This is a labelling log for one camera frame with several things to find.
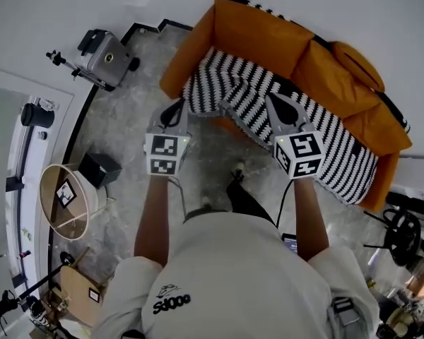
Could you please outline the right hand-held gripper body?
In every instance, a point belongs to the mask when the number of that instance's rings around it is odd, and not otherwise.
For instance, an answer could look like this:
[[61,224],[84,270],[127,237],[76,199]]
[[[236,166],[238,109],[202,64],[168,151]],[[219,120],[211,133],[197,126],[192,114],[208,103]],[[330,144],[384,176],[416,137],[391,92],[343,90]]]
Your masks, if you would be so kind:
[[273,158],[290,180],[318,175],[325,161],[322,135],[305,115],[292,125],[270,118]]

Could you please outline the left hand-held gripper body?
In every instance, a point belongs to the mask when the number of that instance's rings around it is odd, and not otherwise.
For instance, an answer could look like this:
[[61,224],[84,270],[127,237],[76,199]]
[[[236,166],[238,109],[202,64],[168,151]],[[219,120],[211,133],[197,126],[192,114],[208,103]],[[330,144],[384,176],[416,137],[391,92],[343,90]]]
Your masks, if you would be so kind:
[[177,124],[174,118],[166,127],[151,126],[146,130],[144,152],[147,173],[154,176],[176,177],[184,162],[190,135],[187,124]]

